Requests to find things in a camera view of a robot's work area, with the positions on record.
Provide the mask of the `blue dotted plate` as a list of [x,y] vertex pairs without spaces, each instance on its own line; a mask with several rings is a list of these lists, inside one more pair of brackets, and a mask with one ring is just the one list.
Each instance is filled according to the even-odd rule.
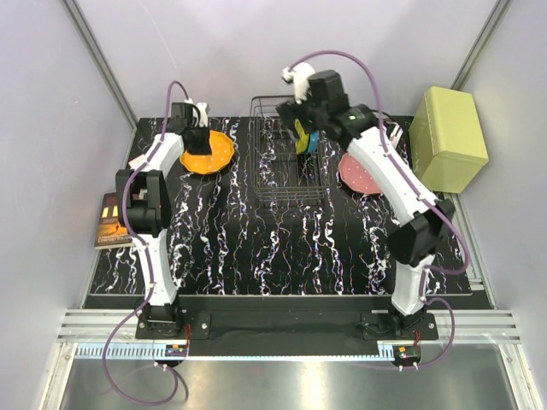
[[308,148],[306,150],[306,153],[308,155],[311,155],[316,151],[317,145],[319,143],[319,138],[320,138],[319,131],[312,132],[309,134],[309,143],[308,143]]

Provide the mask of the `orange dotted plate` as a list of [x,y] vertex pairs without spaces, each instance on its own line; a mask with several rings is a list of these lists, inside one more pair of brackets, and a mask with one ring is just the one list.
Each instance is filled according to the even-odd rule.
[[232,160],[235,148],[234,142],[223,132],[210,131],[210,155],[191,155],[185,152],[180,163],[191,173],[208,175],[217,173],[225,168]]

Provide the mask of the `lime green dotted plate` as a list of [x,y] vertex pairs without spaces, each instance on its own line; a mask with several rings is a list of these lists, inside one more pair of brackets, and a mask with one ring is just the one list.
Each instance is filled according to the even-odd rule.
[[294,127],[297,133],[297,141],[295,142],[296,153],[298,155],[305,154],[308,151],[310,136],[304,130],[299,119],[295,119]]

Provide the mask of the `pink dotted plate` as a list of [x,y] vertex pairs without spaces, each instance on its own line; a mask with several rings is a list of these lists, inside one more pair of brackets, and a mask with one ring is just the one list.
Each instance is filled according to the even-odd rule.
[[338,164],[338,174],[351,190],[363,195],[382,193],[371,174],[351,155],[344,153]]

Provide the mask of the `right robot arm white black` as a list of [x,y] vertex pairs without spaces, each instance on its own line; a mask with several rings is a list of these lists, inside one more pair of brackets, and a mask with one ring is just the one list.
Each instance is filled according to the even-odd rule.
[[385,135],[379,116],[365,104],[352,105],[336,71],[315,71],[308,63],[285,68],[292,97],[276,108],[294,133],[319,132],[338,144],[372,176],[399,222],[387,238],[396,260],[395,288],[386,325],[398,338],[410,337],[426,313],[425,271],[448,233],[455,211],[416,178]]

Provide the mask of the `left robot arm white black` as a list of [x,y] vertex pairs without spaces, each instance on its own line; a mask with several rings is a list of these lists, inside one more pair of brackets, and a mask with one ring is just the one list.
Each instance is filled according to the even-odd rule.
[[119,221],[138,252],[145,285],[137,308],[143,331],[177,337],[185,326],[170,272],[167,230],[172,218],[165,177],[185,153],[209,154],[209,105],[191,99],[174,102],[162,131],[136,164],[115,175]]

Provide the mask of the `pink white cube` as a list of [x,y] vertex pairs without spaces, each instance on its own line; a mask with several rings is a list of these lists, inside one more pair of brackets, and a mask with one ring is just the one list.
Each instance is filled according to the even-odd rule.
[[130,160],[128,162],[128,166],[131,169],[137,169],[141,166],[142,163],[146,163],[146,157],[144,155],[139,155],[138,157],[135,157],[134,159]]

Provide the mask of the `black white headphones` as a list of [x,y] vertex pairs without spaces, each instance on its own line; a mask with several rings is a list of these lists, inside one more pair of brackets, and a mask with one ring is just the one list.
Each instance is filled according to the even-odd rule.
[[403,127],[390,115],[385,112],[380,113],[376,112],[376,116],[381,117],[385,126],[386,136],[389,138],[389,141],[394,149],[397,148],[403,134]]

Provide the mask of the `black marble pattern mat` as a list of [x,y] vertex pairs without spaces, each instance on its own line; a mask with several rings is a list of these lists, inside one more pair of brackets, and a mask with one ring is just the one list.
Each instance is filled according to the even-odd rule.
[[181,165],[166,183],[173,215],[170,269],[190,296],[386,295],[395,261],[386,247],[398,221],[384,196],[350,190],[336,173],[341,149],[320,146],[330,187],[317,200],[262,202],[251,183],[250,125],[218,117],[235,145],[231,164],[201,176]]

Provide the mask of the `dark paperback book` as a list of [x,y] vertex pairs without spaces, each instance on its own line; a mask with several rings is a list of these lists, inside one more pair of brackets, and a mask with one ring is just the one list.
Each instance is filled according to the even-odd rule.
[[117,249],[132,247],[132,239],[119,220],[119,207],[115,192],[103,196],[100,208],[95,249]]

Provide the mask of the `lime green box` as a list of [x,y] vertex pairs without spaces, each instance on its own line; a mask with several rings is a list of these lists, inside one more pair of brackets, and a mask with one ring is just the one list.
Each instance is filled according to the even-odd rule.
[[433,86],[409,127],[413,171],[429,190],[460,194],[489,161],[473,96]]

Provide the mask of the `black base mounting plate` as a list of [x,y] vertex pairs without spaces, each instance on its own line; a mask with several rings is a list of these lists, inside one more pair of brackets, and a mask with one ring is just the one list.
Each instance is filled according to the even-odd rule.
[[438,339],[430,313],[402,319],[388,296],[181,296],[146,308],[136,337],[188,340],[191,357],[365,360],[379,342]]

